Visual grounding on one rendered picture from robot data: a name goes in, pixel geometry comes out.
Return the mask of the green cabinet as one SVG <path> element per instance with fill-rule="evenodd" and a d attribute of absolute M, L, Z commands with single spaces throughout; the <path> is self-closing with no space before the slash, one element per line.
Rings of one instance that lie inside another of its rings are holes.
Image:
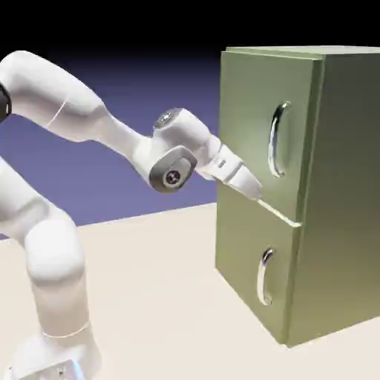
<path fill-rule="evenodd" d="M 285 345 L 380 317 L 380 47 L 230 49 L 323 61 L 302 220 L 256 202 L 302 228 Z"/>

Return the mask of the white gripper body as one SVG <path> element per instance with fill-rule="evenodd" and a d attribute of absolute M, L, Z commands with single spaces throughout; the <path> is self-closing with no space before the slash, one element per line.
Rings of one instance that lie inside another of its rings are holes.
<path fill-rule="evenodd" d="M 236 173 L 232 175 L 232 178 L 228 181 L 228 186 L 250 200 L 262 198 L 260 181 L 245 165 L 241 165 Z"/>

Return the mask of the large green cabinet door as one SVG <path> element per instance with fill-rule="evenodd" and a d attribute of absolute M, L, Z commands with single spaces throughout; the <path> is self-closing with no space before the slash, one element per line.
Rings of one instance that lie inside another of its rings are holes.
<path fill-rule="evenodd" d="M 302 220 L 322 63 L 319 56 L 232 49 L 221 55 L 220 138 L 261 182 L 264 202 L 294 223 Z M 275 178 L 267 162 L 269 128 L 286 101 L 292 107 L 277 144 L 284 176 Z"/>

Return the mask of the small green cabinet door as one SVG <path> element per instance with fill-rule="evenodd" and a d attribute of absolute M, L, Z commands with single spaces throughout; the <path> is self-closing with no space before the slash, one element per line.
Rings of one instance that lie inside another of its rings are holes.
<path fill-rule="evenodd" d="M 222 185 L 217 187 L 216 227 L 217 270 L 272 337 L 287 344 L 302 228 Z M 266 293 L 272 303 L 264 306 L 256 283 L 259 260 L 269 247 L 275 250 L 266 270 Z"/>

